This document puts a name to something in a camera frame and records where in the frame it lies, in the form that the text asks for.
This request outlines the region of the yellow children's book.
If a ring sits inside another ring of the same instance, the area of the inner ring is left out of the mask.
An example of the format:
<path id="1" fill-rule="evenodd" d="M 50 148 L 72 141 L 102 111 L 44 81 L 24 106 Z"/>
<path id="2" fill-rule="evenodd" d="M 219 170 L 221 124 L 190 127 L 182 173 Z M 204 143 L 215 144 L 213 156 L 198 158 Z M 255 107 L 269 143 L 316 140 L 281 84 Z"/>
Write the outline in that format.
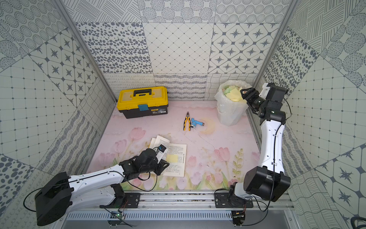
<path id="1" fill-rule="evenodd" d="M 187 145 L 174 144 L 162 136 L 152 138 L 149 147 L 156 151 L 158 162 L 162 160 L 169 166 L 161 173 L 162 176 L 184 177 Z"/>

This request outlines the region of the white trash bin with bag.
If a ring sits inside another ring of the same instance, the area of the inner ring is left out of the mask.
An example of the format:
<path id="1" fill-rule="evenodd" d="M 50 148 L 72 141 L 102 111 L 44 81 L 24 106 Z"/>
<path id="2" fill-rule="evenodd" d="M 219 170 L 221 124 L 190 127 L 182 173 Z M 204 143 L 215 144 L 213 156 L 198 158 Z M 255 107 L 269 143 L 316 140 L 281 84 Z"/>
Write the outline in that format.
<path id="1" fill-rule="evenodd" d="M 228 80 L 219 86 L 214 98 L 217 101 L 217 117 L 220 123 L 225 126 L 236 125 L 248 109 L 246 100 L 232 102 L 224 95 L 223 88 L 231 85 L 242 87 L 243 89 L 252 87 L 247 82 L 241 80 Z"/>

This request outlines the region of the yellow sticky note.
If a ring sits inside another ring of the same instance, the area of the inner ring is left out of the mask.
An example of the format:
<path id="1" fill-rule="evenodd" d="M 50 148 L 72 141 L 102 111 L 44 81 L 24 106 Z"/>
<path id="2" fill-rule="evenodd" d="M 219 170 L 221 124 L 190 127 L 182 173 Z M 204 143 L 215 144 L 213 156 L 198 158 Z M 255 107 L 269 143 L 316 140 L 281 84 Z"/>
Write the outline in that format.
<path id="1" fill-rule="evenodd" d="M 179 156 L 178 155 L 167 155 L 166 161 L 168 163 L 178 163 Z"/>

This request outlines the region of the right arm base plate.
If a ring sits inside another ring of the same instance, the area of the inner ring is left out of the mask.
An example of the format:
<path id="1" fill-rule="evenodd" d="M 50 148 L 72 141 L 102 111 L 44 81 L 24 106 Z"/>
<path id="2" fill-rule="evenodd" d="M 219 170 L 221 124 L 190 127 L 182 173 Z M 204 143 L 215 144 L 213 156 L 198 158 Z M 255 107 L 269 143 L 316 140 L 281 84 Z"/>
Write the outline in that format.
<path id="1" fill-rule="evenodd" d="M 238 198 L 235 195 L 229 195 L 228 192 L 216 192 L 214 194 L 215 207 L 218 208 L 235 208 L 242 209 L 253 208 L 253 202 L 243 198 Z"/>

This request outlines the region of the aluminium mounting rail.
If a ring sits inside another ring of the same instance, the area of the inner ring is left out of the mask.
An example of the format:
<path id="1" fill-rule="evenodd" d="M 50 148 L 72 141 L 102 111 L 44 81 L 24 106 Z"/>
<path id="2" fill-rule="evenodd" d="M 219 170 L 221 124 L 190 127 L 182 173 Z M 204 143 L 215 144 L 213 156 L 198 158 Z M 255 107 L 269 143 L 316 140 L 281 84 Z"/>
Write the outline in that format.
<path id="1" fill-rule="evenodd" d="M 217 209 L 214 202 L 214 194 L 216 192 L 228 192 L 225 190 L 213 191 L 152 191 L 152 192 L 137 192 L 130 191 L 127 193 L 140 193 L 140 202 L 138 205 L 139 210 L 209 210 Z M 246 200 L 253 202 L 253 208 L 218 208 L 225 210 L 264 210 L 267 201 L 260 199 L 259 197 L 246 197 Z"/>

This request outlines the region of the discarded sticky notes pile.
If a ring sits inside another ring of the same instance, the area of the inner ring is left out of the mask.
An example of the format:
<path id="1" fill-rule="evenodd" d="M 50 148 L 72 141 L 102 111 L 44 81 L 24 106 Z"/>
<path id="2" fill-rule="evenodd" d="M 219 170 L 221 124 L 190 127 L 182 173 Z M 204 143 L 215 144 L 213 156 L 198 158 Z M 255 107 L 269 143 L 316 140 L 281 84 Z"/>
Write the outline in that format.
<path id="1" fill-rule="evenodd" d="M 243 101 L 241 94 L 242 89 L 243 89 L 242 87 L 231 85 L 231 86 L 225 86 L 222 91 L 224 95 L 232 102 L 240 102 Z"/>

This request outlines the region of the yellow black toolbox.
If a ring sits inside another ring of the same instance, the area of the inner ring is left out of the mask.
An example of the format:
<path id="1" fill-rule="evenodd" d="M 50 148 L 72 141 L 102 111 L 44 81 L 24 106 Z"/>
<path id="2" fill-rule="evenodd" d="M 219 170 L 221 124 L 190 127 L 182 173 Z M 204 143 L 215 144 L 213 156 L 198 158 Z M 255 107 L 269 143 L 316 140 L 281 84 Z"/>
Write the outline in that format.
<path id="1" fill-rule="evenodd" d="M 127 119 L 165 115 L 169 107 L 167 88 L 158 86 L 123 90 L 116 107 Z"/>

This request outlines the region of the right controller board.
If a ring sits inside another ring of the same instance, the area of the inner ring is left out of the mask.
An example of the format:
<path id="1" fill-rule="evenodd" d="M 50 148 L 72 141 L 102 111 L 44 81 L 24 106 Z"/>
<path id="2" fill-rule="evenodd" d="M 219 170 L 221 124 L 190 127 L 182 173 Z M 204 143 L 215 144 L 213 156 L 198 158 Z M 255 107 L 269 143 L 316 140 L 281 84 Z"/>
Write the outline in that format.
<path id="1" fill-rule="evenodd" d="M 232 214 L 232 222 L 235 226 L 241 226 L 245 219 L 246 213 L 244 211 L 231 211 Z"/>

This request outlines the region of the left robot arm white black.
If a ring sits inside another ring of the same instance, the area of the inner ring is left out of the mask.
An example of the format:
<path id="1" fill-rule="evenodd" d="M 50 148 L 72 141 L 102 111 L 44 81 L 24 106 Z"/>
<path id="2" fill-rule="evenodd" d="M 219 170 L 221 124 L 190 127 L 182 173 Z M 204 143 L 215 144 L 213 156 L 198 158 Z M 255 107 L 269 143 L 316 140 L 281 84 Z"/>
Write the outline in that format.
<path id="1" fill-rule="evenodd" d="M 125 204 L 121 183 L 143 173 L 159 176 L 169 165 L 167 161 L 158 159 L 157 151 L 148 148 L 111 168 L 83 175 L 59 173 L 34 197 L 37 225 L 46 226 L 72 211 L 94 206 L 119 208 Z"/>

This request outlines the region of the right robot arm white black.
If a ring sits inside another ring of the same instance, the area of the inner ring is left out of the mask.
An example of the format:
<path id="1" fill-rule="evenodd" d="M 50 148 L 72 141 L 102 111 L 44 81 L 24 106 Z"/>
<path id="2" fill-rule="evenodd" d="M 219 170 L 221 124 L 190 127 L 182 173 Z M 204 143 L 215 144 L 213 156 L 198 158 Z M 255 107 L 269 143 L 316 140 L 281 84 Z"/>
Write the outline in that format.
<path id="1" fill-rule="evenodd" d="M 281 108 L 287 89 L 265 83 L 261 92 L 251 87 L 240 93 L 252 113 L 260 118 L 261 155 L 258 166 L 246 173 L 244 181 L 231 185 L 229 198 L 240 200 L 254 195 L 276 202 L 291 184 L 282 160 L 282 136 L 287 117 Z"/>

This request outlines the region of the controller board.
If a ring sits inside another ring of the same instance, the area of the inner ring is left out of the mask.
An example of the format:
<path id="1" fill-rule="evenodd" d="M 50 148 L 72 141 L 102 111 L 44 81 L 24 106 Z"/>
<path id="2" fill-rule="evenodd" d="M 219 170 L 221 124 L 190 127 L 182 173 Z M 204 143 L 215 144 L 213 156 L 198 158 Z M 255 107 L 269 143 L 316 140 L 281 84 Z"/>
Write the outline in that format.
<path id="1" fill-rule="evenodd" d="M 116 211 L 112 211 L 110 213 L 110 217 L 107 222 L 110 226 L 125 225 L 122 215 Z"/>
<path id="2" fill-rule="evenodd" d="M 232 222 L 235 226 L 241 226 L 245 219 L 246 213 L 244 211 L 231 211 L 232 214 Z"/>

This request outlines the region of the left controller board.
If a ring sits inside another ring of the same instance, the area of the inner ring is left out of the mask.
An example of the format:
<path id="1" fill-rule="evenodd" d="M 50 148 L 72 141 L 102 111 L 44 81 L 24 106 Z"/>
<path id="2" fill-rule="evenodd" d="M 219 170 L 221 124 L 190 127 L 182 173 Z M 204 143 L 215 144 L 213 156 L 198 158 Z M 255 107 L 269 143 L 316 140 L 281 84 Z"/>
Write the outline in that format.
<path id="1" fill-rule="evenodd" d="M 110 213 L 110 217 L 107 222 L 110 226 L 125 225 L 122 215 L 116 211 L 112 211 Z"/>

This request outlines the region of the yellow handled pliers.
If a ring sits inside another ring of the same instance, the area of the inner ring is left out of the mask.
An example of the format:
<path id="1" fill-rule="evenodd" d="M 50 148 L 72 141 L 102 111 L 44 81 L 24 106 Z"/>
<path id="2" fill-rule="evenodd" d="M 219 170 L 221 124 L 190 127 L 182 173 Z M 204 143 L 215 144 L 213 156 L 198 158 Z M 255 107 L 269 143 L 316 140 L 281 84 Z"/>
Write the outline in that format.
<path id="1" fill-rule="evenodd" d="M 191 119 L 189 112 L 186 113 L 185 121 L 184 121 L 184 131 L 191 131 Z"/>

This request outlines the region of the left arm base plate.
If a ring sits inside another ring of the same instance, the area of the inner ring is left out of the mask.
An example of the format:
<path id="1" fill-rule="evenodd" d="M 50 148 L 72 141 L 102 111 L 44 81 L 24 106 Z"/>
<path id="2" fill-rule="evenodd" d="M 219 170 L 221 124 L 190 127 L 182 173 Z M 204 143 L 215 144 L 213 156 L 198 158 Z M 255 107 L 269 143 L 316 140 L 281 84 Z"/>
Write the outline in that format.
<path id="1" fill-rule="evenodd" d="M 114 197 L 109 205 L 100 205 L 101 209 L 137 209 L 140 202 L 140 193 L 124 193 Z"/>

